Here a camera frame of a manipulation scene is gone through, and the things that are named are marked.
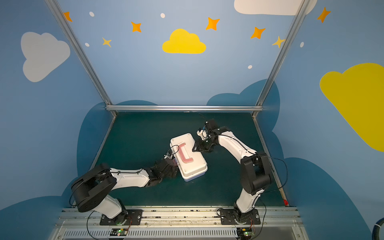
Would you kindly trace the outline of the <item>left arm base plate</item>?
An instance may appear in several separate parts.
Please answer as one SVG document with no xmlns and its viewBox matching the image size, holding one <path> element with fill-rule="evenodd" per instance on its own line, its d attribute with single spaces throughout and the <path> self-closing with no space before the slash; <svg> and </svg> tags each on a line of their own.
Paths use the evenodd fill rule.
<svg viewBox="0 0 384 240">
<path fill-rule="evenodd" d="M 141 223 L 143 210 L 128 209 L 123 210 L 113 219 L 109 219 L 106 215 L 102 215 L 101 226 L 138 226 Z"/>
</svg>

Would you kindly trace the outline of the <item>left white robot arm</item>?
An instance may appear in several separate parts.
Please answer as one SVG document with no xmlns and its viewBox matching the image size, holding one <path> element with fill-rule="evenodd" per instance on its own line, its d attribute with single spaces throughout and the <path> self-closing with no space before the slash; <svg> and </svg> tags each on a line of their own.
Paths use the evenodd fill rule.
<svg viewBox="0 0 384 240">
<path fill-rule="evenodd" d="M 179 172 L 175 160 L 165 157 L 151 168 L 118 170 L 108 164 L 100 164 L 75 180 L 71 186 L 72 197 L 78 211 L 95 211 L 104 217 L 107 225 L 124 225 L 129 213 L 122 201 L 110 196 L 110 192 L 122 188 L 147 188 L 174 178 Z"/>
</svg>

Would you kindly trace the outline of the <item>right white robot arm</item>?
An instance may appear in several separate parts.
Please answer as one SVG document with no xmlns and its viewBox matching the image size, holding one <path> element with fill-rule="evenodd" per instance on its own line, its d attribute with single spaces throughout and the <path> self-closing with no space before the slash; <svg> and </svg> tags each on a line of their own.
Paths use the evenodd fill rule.
<svg viewBox="0 0 384 240">
<path fill-rule="evenodd" d="M 234 204 L 235 212 L 240 217 L 250 213 L 261 194 L 272 183 L 272 170 L 267 157 L 248 147 L 227 127 L 219 127 L 215 120 L 205 122 L 197 130 L 199 139 L 193 151 L 209 153 L 214 146 L 221 146 L 231 153 L 241 166 L 242 192 Z"/>
</svg>

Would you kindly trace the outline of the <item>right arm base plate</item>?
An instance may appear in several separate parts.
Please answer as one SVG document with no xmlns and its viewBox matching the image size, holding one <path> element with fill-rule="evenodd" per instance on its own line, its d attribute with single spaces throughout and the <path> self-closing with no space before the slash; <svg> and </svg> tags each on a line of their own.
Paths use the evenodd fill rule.
<svg viewBox="0 0 384 240">
<path fill-rule="evenodd" d="M 242 213 L 237 209 L 219 208 L 216 211 L 222 225 L 260 225 L 261 219 L 258 210 L 253 209 Z"/>
</svg>

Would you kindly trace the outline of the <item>white blue tool box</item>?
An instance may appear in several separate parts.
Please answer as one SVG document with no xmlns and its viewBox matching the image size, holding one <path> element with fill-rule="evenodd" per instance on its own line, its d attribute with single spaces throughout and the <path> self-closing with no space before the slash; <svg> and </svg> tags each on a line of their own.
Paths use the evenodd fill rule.
<svg viewBox="0 0 384 240">
<path fill-rule="evenodd" d="M 172 138 L 170 147 L 185 182 L 203 176 L 208 165 L 201 152 L 193 152 L 195 140 L 190 133 Z"/>
</svg>

